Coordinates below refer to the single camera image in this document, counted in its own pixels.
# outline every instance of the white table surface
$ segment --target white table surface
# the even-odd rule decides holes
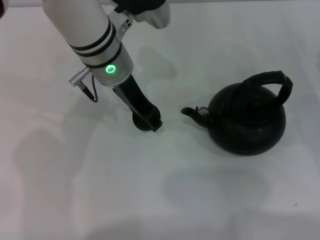
[[[41,8],[0,21],[1,240],[319,240],[320,3],[172,4],[171,15],[123,40],[161,111],[157,133],[136,129],[111,88],[98,85],[94,104],[69,85],[83,64]],[[226,153],[180,113],[276,70],[294,90],[267,153]]]

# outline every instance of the cable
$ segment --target cable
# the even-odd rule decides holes
[[[93,88],[94,98],[95,98],[95,99],[92,99],[92,102],[97,103],[98,102],[98,94],[97,94],[97,90],[96,90],[95,76],[93,74],[92,74],[91,80],[92,80],[92,88]]]

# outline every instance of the kettle body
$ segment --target kettle body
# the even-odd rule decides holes
[[[281,84],[279,95],[264,87]],[[208,132],[217,145],[228,152],[252,156],[274,147],[286,129],[287,101],[293,84],[281,71],[264,72],[219,91],[208,107],[181,112]]]

